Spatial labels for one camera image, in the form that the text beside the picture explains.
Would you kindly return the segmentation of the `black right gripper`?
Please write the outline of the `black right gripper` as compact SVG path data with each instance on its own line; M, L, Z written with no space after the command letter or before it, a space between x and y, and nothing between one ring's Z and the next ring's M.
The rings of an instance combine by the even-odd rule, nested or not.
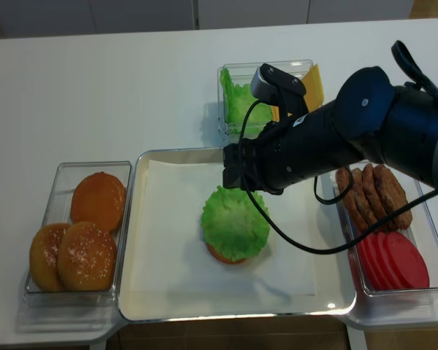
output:
M223 148L223 187L280 195L295 183L363 160L337 132L332 101L301 117L269 122L258 137L242 131Z

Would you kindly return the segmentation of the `black blue robot arm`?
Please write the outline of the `black blue robot arm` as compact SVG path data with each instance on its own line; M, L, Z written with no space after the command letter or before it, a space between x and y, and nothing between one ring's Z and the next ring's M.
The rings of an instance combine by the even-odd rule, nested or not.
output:
M303 84L269 64L257 69L251 91L283 108L283 118L257 138L224 148L225 188L279 195L292 184L368 160L438 189L438 92L394 87L381 68L364 68L334 101L309 112Z

